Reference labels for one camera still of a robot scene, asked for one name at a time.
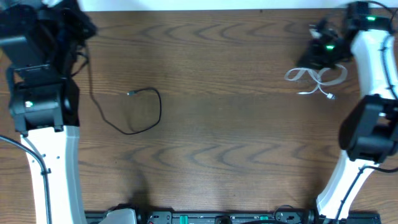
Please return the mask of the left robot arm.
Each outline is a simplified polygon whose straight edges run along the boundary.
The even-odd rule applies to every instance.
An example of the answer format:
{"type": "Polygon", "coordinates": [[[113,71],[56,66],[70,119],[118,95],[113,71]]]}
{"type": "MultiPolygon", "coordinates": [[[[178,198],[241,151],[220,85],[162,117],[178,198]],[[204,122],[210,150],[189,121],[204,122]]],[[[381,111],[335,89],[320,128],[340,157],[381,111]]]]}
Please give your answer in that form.
{"type": "Polygon", "coordinates": [[[9,112],[28,158],[37,223],[85,223],[74,64],[96,26],[77,1],[1,2],[9,112]]]}

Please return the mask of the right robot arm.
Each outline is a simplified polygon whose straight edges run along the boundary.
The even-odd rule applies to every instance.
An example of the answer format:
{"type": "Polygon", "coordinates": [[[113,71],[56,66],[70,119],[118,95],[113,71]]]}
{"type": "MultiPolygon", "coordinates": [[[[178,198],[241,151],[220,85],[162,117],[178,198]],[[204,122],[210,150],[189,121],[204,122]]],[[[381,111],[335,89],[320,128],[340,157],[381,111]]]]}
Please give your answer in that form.
{"type": "Polygon", "coordinates": [[[337,165],[302,223],[377,223],[378,214],[349,209],[366,179],[397,153],[396,12],[374,15],[371,1],[351,1],[343,8],[341,30],[330,28],[325,16],[311,28],[312,39],[297,61],[299,74],[308,73],[323,86],[327,70],[354,60],[361,90],[360,101],[340,126],[337,165]]]}

